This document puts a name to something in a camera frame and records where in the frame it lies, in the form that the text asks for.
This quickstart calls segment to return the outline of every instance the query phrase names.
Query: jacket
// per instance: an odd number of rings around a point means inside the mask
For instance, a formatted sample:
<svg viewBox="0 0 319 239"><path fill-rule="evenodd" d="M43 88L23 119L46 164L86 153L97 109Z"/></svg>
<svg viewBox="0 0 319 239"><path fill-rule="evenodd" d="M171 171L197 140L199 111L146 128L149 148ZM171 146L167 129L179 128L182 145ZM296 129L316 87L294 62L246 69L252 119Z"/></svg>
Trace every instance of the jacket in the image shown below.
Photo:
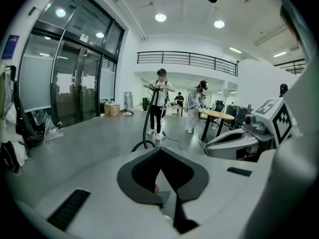
<svg viewBox="0 0 319 239"><path fill-rule="evenodd" d="M194 108L196 106L196 103L198 102L201 107L204 107L206 105L205 95L201 93L199 100L196 100L196 94L197 94L197 87L193 88L188 95L188 100L185 107L186 112L188 111L188 109Z"/></svg>

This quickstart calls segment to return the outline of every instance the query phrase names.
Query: gray floor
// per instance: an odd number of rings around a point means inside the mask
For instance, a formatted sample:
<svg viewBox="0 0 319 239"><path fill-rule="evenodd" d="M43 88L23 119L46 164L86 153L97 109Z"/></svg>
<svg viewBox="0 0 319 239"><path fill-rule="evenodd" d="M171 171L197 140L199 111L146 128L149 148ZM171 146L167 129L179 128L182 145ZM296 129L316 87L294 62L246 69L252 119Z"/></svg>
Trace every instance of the gray floor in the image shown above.
<svg viewBox="0 0 319 239"><path fill-rule="evenodd" d="M31 150L31 158L21 169L21 175L5 173L8 186L18 200L34 207L52 189L60 185L84 167L105 159L129 154L142 140L146 112L137 111L131 117L101 117L84 121L62 129L64 136L46 142ZM195 135L203 132L204 119L198 121ZM185 131L186 118L167 115L163 128L168 137L178 139L183 150L203 155L202 146L193 134ZM218 128L209 127L208 133L216 135ZM228 131L223 126L222 132ZM179 143L164 138L155 141L155 135L147 136L157 146L179 148Z"/></svg>

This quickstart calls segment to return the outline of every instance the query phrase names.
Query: ceiling light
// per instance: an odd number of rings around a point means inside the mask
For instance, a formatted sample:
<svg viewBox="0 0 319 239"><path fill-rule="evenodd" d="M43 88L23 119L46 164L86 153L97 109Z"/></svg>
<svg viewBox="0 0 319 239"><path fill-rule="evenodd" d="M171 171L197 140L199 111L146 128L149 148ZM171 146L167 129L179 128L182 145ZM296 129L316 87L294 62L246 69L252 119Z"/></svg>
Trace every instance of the ceiling light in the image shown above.
<svg viewBox="0 0 319 239"><path fill-rule="evenodd" d="M45 7L44 10L45 10L45 11L48 10L48 9L50 8L50 6L51 6L51 3L48 3L48 4L46 5L46 7Z"/></svg>
<svg viewBox="0 0 319 239"><path fill-rule="evenodd" d="M285 55L285 54L286 54L286 51L284 51L284 52L282 52L282 53L279 53L279 54L275 55L275 56L274 56L274 58L277 58L277 57L279 57L279 56L281 56L281 55Z"/></svg>
<svg viewBox="0 0 319 239"><path fill-rule="evenodd" d="M155 19L158 22L164 22L166 20L166 16L163 13L158 13L158 14L155 15Z"/></svg>
<svg viewBox="0 0 319 239"><path fill-rule="evenodd" d="M104 37L104 34L101 33L101 32L99 32L99 33L96 34L96 37L98 37L98 38L103 38L103 37Z"/></svg>
<svg viewBox="0 0 319 239"><path fill-rule="evenodd" d="M217 20L214 23L214 26L217 27L217 28L223 28L224 25L225 25L225 23L222 20Z"/></svg>
<svg viewBox="0 0 319 239"><path fill-rule="evenodd" d="M236 50L236 49L234 49L234 48L232 48L232 47L230 47L229 49L230 49L230 50L233 50L233 51L235 51L235 52L241 53L241 51Z"/></svg>
<svg viewBox="0 0 319 239"><path fill-rule="evenodd" d="M65 16L65 10L64 9L57 9L55 11L55 14L59 17L59 18L62 18Z"/></svg>

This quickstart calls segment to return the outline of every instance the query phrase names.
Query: balcony railing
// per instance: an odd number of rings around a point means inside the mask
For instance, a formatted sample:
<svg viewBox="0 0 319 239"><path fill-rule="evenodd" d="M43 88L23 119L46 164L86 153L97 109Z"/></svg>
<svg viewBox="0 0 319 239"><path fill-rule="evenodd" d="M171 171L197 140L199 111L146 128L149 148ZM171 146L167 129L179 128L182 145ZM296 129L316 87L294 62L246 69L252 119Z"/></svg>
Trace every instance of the balcony railing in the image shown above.
<svg viewBox="0 0 319 239"><path fill-rule="evenodd" d="M199 66L238 76L237 64L208 55L182 51L138 52L138 64L179 64Z"/></svg>
<svg viewBox="0 0 319 239"><path fill-rule="evenodd" d="M290 72L294 75L298 75L302 73L303 69L306 67L306 62L304 59L298 59L286 63L277 64L274 66L284 69L287 72Z"/></svg>

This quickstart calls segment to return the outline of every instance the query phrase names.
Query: window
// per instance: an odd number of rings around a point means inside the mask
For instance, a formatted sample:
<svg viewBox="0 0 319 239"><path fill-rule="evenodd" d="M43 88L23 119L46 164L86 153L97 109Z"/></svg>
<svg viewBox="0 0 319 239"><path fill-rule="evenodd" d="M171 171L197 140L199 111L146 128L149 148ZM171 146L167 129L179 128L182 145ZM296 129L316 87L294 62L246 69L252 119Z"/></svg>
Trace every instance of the window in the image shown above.
<svg viewBox="0 0 319 239"><path fill-rule="evenodd" d="M32 33L20 69L20 98L26 112L51 107L50 79L58 38Z"/></svg>
<svg viewBox="0 0 319 239"><path fill-rule="evenodd" d="M114 98L115 69L116 64L104 57L100 77L100 99Z"/></svg>
<svg viewBox="0 0 319 239"><path fill-rule="evenodd" d="M85 0L74 13L67 30L102 46L110 22L109 17Z"/></svg>
<svg viewBox="0 0 319 239"><path fill-rule="evenodd" d="M104 48L115 55L117 53L117 47L120 40L121 32L122 29L116 24L113 24L111 31L105 41Z"/></svg>
<svg viewBox="0 0 319 239"><path fill-rule="evenodd" d="M53 0L47 4L39 20L65 28L70 16L83 0Z"/></svg>

